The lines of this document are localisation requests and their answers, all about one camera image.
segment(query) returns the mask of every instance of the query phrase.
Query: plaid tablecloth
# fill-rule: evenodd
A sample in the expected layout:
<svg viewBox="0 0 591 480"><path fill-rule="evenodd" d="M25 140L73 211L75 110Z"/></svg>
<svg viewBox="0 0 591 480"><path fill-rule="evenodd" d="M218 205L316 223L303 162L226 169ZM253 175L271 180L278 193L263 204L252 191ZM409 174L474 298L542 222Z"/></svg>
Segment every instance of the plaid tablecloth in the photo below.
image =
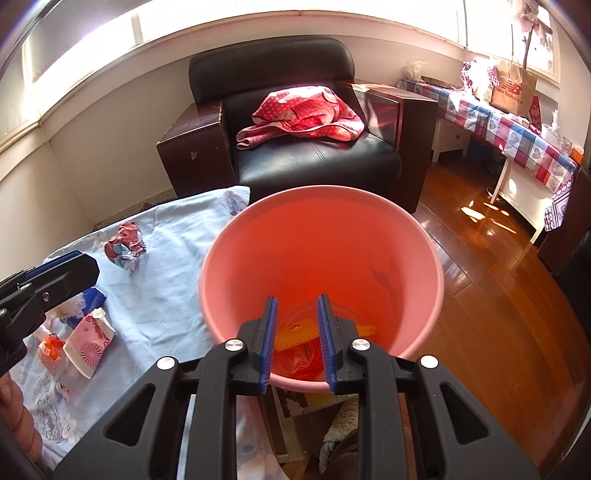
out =
<svg viewBox="0 0 591 480"><path fill-rule="evenodd" d="M568 204L572 177L579 168L574 160L561 155L546 140L508 115L463 92L401 80L398 87L436 100L437 115L474 132L496 146L552 192L552 203L544 212L546 230L562 224Z"/></svg>

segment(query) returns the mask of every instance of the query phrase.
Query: pink blanket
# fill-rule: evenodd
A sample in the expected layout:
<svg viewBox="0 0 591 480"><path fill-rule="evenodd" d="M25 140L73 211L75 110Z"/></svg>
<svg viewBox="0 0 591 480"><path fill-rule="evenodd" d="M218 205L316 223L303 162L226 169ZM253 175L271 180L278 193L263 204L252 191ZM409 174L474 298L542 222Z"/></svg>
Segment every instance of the pink blanket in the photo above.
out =
<svg viewBox="0 0 591 480"><path fill-rule="evenodd" d="M252 121L255 125L236 135L239 150L287 134L348 142L355 140L364 128L359 116L331 89L315 86L270 93L252 114Z"/></svg>

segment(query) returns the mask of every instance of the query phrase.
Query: clear plastic bag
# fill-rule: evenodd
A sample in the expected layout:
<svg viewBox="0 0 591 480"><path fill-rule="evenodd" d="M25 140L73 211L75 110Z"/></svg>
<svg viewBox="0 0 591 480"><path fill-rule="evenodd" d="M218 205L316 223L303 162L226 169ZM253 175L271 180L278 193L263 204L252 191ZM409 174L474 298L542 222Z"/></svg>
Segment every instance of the clear plastic bag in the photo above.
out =
<svg viewBox="0 0 591 480"><path fill-rule="evenodd" d="M421 82L421 68L427 62L425 60L409 60L407 64L402 67L401 75L402 80L412 80L413 82Z"/></svg>

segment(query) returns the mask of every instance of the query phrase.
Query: metal bolt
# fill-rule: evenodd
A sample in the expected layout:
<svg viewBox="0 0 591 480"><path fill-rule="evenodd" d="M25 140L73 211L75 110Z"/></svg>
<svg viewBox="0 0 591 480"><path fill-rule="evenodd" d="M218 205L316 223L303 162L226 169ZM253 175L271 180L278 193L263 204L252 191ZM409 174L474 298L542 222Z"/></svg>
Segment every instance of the metal bolt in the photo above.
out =
<svg viewBox="0 0 591 480"><path fill-rule="evenodd" d="M425 355L421 357L421 365L425 368L435 368L439 365L439 360L432 355Z"/></svg>
<svg viewBox="0 0 591 480"><path fill-rule="evenodd" d="M232 340L228 340L226 342L226 350L231 352L237 352L238 350L242 350L244 348L244 343L242 340L238 338L233 338Z"/></svg>
<svg viewBox="0 0 591 480"><path fill-rule="evenodd" d="M164 356L160 360L158 360L156 366L160 370L170 370L172 367L174 367L174 364L174 358L172 358L171 356Z"/></svg>
<svg viewBox="0 0 591 480"><path fill-rule="evenodd" d="M365 338L356 338L355 340L353 340L351 346L355 350L363 351L367 350L371 346L371 343L369 343Z"/></svg>

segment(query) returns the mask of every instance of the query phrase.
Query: hardwood floor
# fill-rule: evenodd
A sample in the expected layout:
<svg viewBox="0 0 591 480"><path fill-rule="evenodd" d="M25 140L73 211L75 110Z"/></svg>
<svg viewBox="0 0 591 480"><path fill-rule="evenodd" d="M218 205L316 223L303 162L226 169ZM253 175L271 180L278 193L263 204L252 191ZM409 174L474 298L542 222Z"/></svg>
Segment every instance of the hardwood floor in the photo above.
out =
<svg viewBox="0 0 591 480"><path fill-rule="evenodd" d="M446 291L420 355L437 356L548 473L585 417L591 348L531 232L512 210L486 205L494 182L456 153L442 154L427 173L414 217L437 248Z"/></svg>

